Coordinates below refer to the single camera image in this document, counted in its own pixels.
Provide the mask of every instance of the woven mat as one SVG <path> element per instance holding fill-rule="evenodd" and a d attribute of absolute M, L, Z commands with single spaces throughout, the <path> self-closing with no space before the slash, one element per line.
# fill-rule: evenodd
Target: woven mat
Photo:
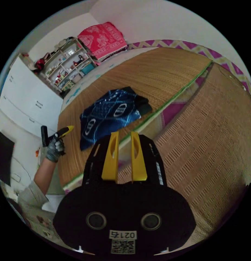
<path fill-rule="evenodd" d="M 149 99 L 157 110 L 181 88 L 198 75 L 210 60 L 189 51 L 157 48 L 142 53 L 114 67 L 83 90 L 60 114 L 58 129 L 74 125 L 64 138 L 66 155 L 59 160 L 59 178 L 62 186 L 83 172 L 91 149 L 80 151 L 80 114 L 111 89 L 131 86 L 139 95 Z M 120 131 L 120 139 L 144 121 L 148 115 Z"/>
<path fill-rule="evenodd" d="M 183 249 L 212 234 L 251 182 L 249 93 L 214 64 L 197 95 L 155 144 L 167 185 L 187 199 L 197 222 Z M 120 171 L 118 179 L 130 181 L 131 167 Z"/>

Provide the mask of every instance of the sleeve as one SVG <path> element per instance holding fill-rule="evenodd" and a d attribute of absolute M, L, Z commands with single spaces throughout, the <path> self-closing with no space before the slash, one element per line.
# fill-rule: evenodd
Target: sleeve
<path fill-rule="evenodd" d="M 32 181 L 18 196 L 18 204 L 21 206 L 29 205 L 33 207 L 42 208 L 48 202 L 46 196 L 42 193 L 37 184 Z"/>

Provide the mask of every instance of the white cabinet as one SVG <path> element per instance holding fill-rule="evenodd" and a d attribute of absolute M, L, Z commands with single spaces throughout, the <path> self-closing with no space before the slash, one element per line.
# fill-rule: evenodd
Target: white cabinet
<path fill-rule="evenodd" d="M 17 57 L 2 89 L 0 109 L 20 127 L 41 137 L 41 125 L 48 127 L 48 134 L 57 131 L 62 103 Z"/>
<path fill-rule="evenodd" d="M 5 96 L 0 98 L 0 109 L 9 117 L 15 124 L 25 129 L 26 131 L 41 138 L 41 124 L 24 114 Z M 51 136 L 55 131 L 48 128 L 48 135 Z"/>

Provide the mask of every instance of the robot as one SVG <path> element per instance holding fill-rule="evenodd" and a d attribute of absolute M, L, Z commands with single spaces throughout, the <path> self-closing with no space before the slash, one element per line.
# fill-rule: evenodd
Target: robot
<path fill-rule="evenodd" d="M 97 141 L 82 185 L 60 203 L 53 225 L 63 242 L 109 259 L 150 257 L 183 246 L 196 227 L 186 199 L 167 186 L 154 142 L 131 133 L 132 181 L 118 184 L 118 132 Z"/>

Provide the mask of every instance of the person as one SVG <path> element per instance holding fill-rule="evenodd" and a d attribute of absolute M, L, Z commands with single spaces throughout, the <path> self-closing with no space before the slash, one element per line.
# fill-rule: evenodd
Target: person
<path fill-rule="evenodd" d="M 55 134 L 34 180 L 19 194 L 17 202 L 9 198 L 8 202 L 30 229 L 60 246 L 72 249 L 64 244 L 55 231 L 52 225 L 54 213 L 42 210 L 42 206 L 48 202 L 45 195 L 50 186 L 56 164 L 64 150 L 63 140 L 58 139 L 57 134 Z"/>

